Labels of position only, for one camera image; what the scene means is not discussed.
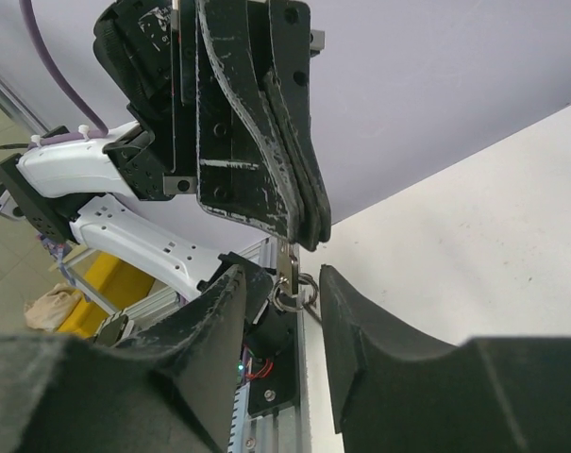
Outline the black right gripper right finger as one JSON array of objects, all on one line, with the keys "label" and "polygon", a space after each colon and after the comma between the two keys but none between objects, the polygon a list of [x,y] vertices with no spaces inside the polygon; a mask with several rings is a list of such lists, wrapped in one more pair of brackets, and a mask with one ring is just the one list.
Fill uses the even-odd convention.
[{"label": "black right gripper right finger", "polygon": [[471,452],[467,366],[474,343],[438,340],[320,270],[327,378],[347,452]]}]

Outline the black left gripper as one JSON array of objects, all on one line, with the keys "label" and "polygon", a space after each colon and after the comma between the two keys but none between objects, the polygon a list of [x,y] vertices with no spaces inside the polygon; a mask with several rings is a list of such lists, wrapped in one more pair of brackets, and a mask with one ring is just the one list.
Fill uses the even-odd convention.
[{"label": "black left gripper", "polygon": [[307,250],[329,240],[306,3],[118,1],[93,34],[140,125],[110,153],[140,197],[194,193],[205,212]]}]

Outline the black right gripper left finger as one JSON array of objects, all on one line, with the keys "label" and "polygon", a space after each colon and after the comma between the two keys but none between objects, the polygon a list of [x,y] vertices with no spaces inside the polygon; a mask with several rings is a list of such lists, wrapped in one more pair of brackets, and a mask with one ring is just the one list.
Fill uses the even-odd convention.
[{"label": "black right gripper left finger", "polygon": [[243,339],[246,282],[230,266],[184,308],[118,343],[146,369],[134,393],[149,452],[224,452]]}]

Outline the silver key pair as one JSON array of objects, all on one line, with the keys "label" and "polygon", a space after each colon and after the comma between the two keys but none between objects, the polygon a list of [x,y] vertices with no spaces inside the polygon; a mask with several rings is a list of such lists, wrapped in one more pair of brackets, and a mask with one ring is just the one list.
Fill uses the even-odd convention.
[{"label": "silver key pair", "polygon": [[296,313],[316,308],[319,286],[310,274],[301,273],[298,246],[277,241],[276,281],[269,300],[280,311]]}]

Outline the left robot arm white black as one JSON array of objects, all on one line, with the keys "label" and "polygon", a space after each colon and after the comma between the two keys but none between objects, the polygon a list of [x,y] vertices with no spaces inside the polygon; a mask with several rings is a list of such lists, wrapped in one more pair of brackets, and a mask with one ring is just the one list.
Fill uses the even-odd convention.
[{"label": "left robot arm white black", "polygon": [[0,1],[0,60],[33,135],[0,188],[41,234],[197,291],[206,214],[314,251],[331,208],[311,141],[300,1]]}]

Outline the yellow bin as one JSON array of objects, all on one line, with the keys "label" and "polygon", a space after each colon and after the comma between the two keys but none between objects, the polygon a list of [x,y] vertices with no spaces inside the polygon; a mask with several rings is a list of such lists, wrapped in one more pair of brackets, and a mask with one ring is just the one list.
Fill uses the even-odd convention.
[{"label": "yellow bin", "polygon": [[[147,297],[156,281],[140,269],[104,252],[92,252],[67,269],[71,275],[88,283],[117,311]],[[82,296],[57,332],[89,338],[108,316],[90,296]]]}]

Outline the beige cloth bag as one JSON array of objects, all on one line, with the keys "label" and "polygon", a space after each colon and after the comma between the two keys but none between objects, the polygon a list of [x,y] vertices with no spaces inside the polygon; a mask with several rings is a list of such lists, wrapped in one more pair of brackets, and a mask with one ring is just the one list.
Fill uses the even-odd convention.
[{"label": "beige cloth bag", "polygon": [[68,284],[55,285],[38,299],[25,303],[26,326],[46,332],[56,331],[72,313],[81,296],[79,290]]}]

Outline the aluminium mounting rail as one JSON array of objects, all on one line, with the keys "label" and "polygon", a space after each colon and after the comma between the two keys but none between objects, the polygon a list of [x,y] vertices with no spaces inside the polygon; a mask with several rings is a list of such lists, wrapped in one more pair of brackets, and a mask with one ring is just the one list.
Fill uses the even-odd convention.
[{"label": "aluminium mounting rail", "polygon": [[283,282],[274,240],[242,255],[214,255],[183,240],[146,246],[136,265],[194,299],[119,343],[123,392],[143,417],[142,452],[225,452],[238,391],[247,415],[299,402],[298,323],[277,308]]}]

